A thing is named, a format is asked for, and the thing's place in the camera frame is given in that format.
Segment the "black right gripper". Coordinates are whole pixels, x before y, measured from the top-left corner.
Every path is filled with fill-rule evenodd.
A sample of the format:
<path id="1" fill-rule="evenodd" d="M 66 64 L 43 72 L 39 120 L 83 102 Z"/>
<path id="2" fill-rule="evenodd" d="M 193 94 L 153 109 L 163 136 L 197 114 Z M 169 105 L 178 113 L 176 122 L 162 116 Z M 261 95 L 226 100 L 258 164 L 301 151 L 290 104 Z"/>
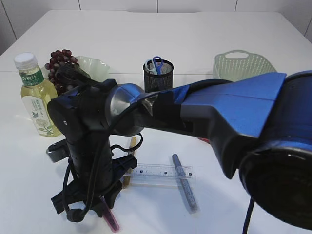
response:
<path id="1" fill-rule="evenodd" d="M 106 165 L 99 165 L 94 188 L 91 192 L 82 185 L 80 179 L 70 182 L 65 190 L 51 198 L 57 214 L 66 212 L 67 218 L 84 218 L 89 210 L 94 210 L 98 217 L 103 217 L 104 202 L 110 209 L 122 189 L 120 179 L 137 166 L 134 156 L 113 159 Z"/>

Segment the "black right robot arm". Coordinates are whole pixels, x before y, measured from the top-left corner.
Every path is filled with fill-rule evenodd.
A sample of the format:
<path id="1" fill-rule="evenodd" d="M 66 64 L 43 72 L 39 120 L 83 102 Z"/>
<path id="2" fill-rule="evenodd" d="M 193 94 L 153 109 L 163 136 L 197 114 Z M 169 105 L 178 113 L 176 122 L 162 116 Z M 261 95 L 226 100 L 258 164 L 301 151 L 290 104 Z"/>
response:
<path id="1" fill-rule="evenodd" d="M 144 128 L 207 139 L 227 178 L 239 173 L 251 199 L 272 216 L 312 227 L 312 73 L 267 73 L 241 81 L 207 79 L 146 93 L 114 79 L 71 75 L 77 86 L 48 103 L 65 139 L 47 153 L 68 159 L 57 213 L 81 222 L 89 210 L 112 208 L 121 177 L 137 166 L 133 155 L 113 159 L 110 135 L 131 137 Z"/>

